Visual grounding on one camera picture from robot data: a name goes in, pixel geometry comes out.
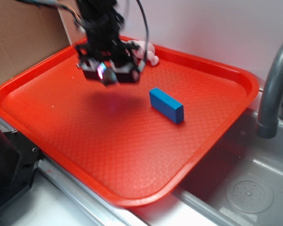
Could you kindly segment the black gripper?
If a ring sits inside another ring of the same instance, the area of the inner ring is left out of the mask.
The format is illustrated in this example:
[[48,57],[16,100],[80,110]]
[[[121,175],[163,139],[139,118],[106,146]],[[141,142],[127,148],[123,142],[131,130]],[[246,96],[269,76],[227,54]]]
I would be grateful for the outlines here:
[[116,83],[138,83],[146,65],[146,50],[141,58],[136,51],[141,46],[119,37],[102,42],[87,41],[75,46],[78,66],[86,79],[99,81],[104,86]]

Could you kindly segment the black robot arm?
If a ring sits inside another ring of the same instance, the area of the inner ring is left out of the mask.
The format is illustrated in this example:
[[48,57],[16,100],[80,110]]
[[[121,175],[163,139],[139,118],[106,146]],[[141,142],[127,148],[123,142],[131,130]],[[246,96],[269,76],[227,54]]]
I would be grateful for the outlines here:
[[138,60],[133,51],[139,45],[121,41],[124,18],[115,10],[115,0],[79,0],[82,27],[87,42],[76,45],[79,66],[88,80],[104,86],[138,83],[147,57]]

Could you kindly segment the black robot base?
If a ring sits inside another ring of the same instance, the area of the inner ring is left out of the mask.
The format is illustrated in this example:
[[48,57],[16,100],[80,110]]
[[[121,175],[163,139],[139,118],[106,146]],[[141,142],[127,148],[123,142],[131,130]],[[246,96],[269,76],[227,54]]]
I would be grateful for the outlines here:
[[21,132],[0,129],[0,211],[31,189],[40,149]]

